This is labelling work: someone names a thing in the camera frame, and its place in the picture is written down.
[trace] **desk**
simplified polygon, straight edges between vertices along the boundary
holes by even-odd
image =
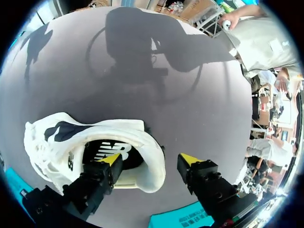
[[[219,41],[166,15],[101,7],[55,19],[21,44],[1,74],[0,150],[32,187],[54,188],[30,165],[25,122],[57,112],[85,124],[144,120],[165,147],[163,187],[153,194],[114,190],[88,219],[98,226],[147,227],[152,214],[197,201],[176,169],[181,152],[213,160],[224,178],[236,180],[250,134],[251,89]]]
[[[268,96],[262,96],[260,97],[261,104],[266,104],[270,101],[270,98]],[[256,121],[257,124],[263,125],[263,126],[269,126],[270,122],[270,112],[269,111],[260,111],[260,119]]]

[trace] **person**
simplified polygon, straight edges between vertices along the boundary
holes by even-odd
[[[290,96],[290,83],[285,79],[286,84],[286,93],[287,97]],[[259,90],[267,88],[270,90],[270,94],[280,95],[280,83],[277,81],[277,78],[274,73],[270,70],[261,70],[256,76],[251,79],[251,92],[256,93]]]
[[[252,78],[261,70],[281,67],[276,78],[279,91],[287,92],[287,80],[302,80],[294,47],[282,32],[282,28],[256,5],[245,5],[224,14],[218,21],[231,22],[228,31],[216,37],[230,54],[240,59],[245,76]]]
[[[271,161],[277,166],[285,166],[296,155],[297,149],[297,143],[291,145],[286,141],[271,136],[270,139],[250,140],[245,157],[257,156],[260,159]]]

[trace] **white shirt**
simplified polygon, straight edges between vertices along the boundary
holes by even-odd
[[[258,74],[261,85],[270,84],[274,94],[278,94],[279,91],[275,88],[276,76],[270,70],[262,70]]]
[[[233,30],[224,32],[247,71],[286,67],[290,78],[302,78],[296,49],[274,19],[250,17],[241,20]]]
[[[283,147],[279,147],[275,142],[269,140],[269,144],[271,145],[271,149],[268,154],[268,159],[273,161],[277,166],[285,166],[289,164],[294,153],[293,146],[288,142],[284,141]]]

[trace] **person sitting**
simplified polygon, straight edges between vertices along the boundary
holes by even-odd
[[[256,156],[249,157],[247,159],[247,163],[249,165],[249,168],[253,169],[253,174],[251,177],[254,178],[257,173],[257,176],[260,179],[264,177],[264,173],[266,173],[267,171],[270,172],[269,168],[273,166],[272,163],[267,162],[266,160]]]
[[[277,166],[289,164],[291,158],[296,155],[298,144],[289,144],[273,136],[270,139],[250,140],[245,157],[257,156],[273,162]]]

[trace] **sneaker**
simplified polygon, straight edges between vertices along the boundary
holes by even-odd
[[[80,176],[83,164],[115,153],[122,154],[124,163],[114,188],[152,193],[165,180],[164,153],[141,120],[82,124],[66,113],[56,113],[25,124],[24,147],[34,170],[61,194],[63,185]]]

